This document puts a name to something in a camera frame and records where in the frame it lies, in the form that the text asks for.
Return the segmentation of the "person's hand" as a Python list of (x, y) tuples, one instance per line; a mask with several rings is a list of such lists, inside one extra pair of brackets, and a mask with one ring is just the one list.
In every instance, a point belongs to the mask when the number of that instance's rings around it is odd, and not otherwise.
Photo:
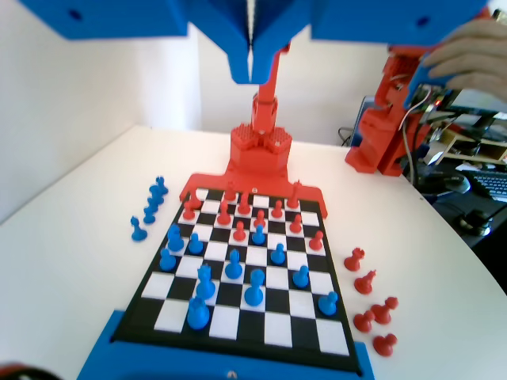
[(506, 99), (506, 26), (491, 19), (458, 28), (423, 61), (449, 89), (476, 89)]

